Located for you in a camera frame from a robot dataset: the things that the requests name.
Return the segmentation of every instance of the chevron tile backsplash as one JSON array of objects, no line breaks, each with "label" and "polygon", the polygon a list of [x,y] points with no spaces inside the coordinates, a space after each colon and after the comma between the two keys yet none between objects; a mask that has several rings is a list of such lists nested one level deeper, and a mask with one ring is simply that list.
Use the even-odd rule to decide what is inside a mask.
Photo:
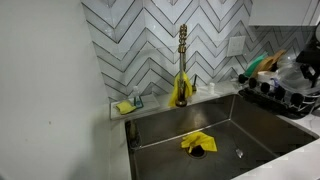
[{"label": "chevron tile backsplash", "polygon": [[[249,27],[252,0],[82,0],[111,101],[139,86],[143,94],[170,93],[179,71],[178,29],[188,26],[187,74],[197,85],[244,72],[267,51],[296,56],[313,27]],[[246,36],[243,55],[226,57],[228,40]]]}]

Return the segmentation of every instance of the white wall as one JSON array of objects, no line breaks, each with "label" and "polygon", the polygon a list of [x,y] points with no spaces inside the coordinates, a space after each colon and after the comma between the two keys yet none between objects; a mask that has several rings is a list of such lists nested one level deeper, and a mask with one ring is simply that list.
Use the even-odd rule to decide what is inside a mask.
[{"label": "white wall", "polygon": [[106,99],[79,0],[0,1],[2,178],[107,178]]}]

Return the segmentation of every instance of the dish soap bottle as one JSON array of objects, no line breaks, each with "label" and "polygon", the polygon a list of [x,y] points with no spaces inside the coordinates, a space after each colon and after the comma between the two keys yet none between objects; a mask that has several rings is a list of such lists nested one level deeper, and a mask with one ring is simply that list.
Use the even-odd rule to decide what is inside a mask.
[{"label": "dish soap bottle", "polygon": [[133,86],[133,92],[132,92],[133,96],[134,96],[134,101],[133,104],[134,106],[136,106],[137,109],[139,108],[143,108],[143,103],[140,97],[140,92],[139,92],[139,88],[138,86]]}]

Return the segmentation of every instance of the cabinet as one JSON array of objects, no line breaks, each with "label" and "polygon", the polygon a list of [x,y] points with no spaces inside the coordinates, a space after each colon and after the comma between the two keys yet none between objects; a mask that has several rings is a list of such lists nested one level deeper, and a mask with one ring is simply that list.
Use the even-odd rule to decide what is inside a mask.
[{"label": "cabinet", "polygon": [[251,26],[315,26],[319,0],[253,0]]}]

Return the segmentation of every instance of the kitchen sink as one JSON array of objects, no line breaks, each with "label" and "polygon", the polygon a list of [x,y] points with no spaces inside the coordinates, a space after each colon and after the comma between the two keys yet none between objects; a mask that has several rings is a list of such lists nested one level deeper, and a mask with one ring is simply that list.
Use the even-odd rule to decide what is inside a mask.
[{"label": "kitchen sink", "polygon": [[[230,95],[125,123],[133,180],[232,179],[319,138]],[[217,152],[180,147],[182,137],[213,136]]]}]

